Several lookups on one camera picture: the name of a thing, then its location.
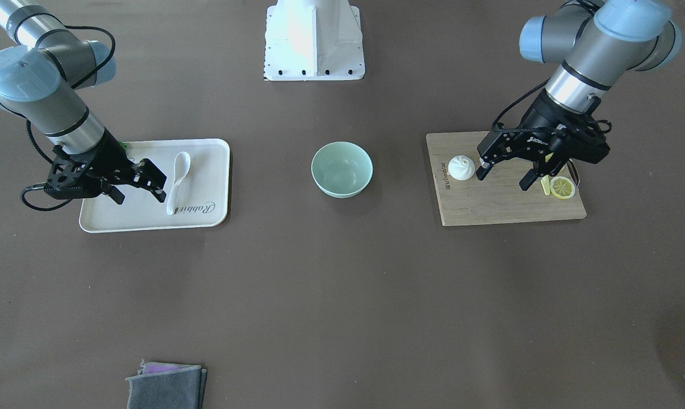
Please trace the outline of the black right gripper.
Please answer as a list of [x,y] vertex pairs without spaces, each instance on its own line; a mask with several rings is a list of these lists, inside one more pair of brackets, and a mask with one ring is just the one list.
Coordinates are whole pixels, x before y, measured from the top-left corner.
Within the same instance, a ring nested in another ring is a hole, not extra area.
[[95,198],[101,194],[122,205],[125,196],[116,185],[130,185],[149,191],[164,203],[166,175],[148,158],[129,160],[114,136],[106,130],[88,151],[70,155],[56,144],[55,159],[44,184],[44,193],[59,200]]

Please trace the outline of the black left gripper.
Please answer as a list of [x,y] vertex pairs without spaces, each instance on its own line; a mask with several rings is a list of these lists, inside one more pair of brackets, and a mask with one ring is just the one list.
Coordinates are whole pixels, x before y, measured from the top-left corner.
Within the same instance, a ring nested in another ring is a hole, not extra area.
[[592,118],[599,102],[595,98],[587,104],[586,111],[572,111],[557,103],[547,91],[540,91],[519,126],[505,128],[495,121],[478,144],[481,165],[477,179],[483,181],[496,163],[521,158],[532,161],[531,170],[519,182],[522,191],[527,191],[537,179],[552,173],[551,157],[557,163],[566,160],[599,163],[610,152],[605,132]]

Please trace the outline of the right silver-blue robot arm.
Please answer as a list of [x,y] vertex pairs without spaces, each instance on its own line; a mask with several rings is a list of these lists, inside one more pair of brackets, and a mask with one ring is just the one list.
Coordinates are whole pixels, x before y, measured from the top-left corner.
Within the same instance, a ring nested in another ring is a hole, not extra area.
[[0,51],[0,109],[23,117],[28,136],[36,128],[53,145],[47,180],[25,192],[43,191],[60,206],[102,194],[122,204],[119,186],[130,185],[163,202],[166,175],[147,158],[130,160],[77,95],[114,77],[116,47],[79,39],[35,1],[0,1],[0,26],[14,42]]

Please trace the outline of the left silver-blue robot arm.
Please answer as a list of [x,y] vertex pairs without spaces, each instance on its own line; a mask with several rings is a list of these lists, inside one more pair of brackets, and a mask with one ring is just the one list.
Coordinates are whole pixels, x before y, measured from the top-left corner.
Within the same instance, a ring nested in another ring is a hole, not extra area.
[[521,56],[558,67],[534,88],[536,99],[516,127],[493,121],[477,148],[477,179],[521,158],[532,163],[519,183],[527,190],[570,160],[595,165],[605,158],[607,133],[592,115],[623,73],[653,70],[677,55],[683,36],[671,16],[660,1],[568,1],[554,15],[528,20]]

